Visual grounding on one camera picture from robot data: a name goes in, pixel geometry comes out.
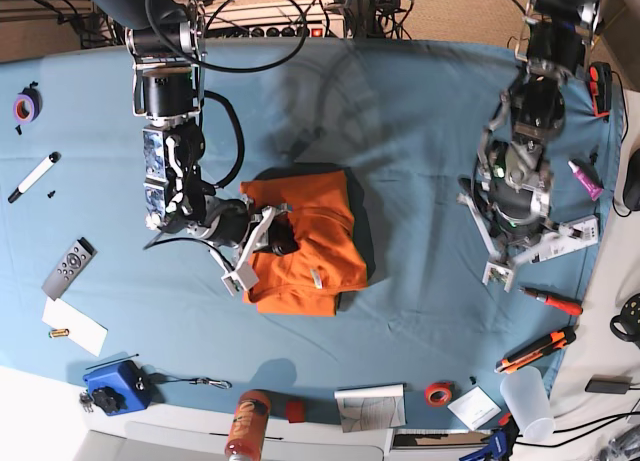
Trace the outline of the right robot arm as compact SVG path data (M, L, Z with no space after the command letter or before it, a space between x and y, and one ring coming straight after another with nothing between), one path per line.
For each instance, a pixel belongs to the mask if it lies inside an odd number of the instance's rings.
M231 294L248 292L259 281L251 265L258 252L286 255L297 245L292 230L277 218L287 204L259 206L249 197L222 199L218 190L239 174L245 139L230 101L205 87L205 40L214 16L201 0L92 0L124 28L133 59L133 113L148 120L142 130L145 160L146 225L155 231L148 248L176 241L207 247L221 267ZM229 172L210 183L201 175L205 154L204 102L219 103L236 139Z

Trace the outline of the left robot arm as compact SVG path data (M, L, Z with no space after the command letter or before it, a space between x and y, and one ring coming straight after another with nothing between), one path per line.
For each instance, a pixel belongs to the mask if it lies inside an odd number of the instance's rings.
M564 127L562 87L586 72L600 0L527 0L514 48L518 72L483 128L457 202L473 218L488 252L482 281L505 290L524 264L598 241L595 216L551 219L553 173L547 146Z

